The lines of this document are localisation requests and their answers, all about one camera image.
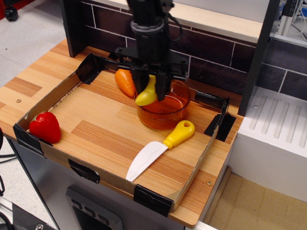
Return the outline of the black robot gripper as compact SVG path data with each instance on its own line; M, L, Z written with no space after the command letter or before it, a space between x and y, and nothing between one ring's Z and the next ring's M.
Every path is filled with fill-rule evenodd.
M156 75L155 91L158 101L168 95L172 78L185 81L188 72L188 60L170 50L168 20L159 20L155 25L140 25L131 21L135 47L120 47L115 50L123 66L134 63L141 69L131 68L132 79L138 94L143 92L149 82L149 74Z

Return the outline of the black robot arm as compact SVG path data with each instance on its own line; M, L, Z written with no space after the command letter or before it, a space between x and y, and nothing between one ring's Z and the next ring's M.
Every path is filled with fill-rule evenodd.
M129 0L128 6L133 14L130 27L136 46L116 49L119 67L131 71L137 93L145 90L149 76L154 75L157 99L162 101L172 79L185 81L188 73L188 60L170 49L170 43L183 36L182 31L176 39L170 36L169 20L178 22L169 13L174 4L171 0Z

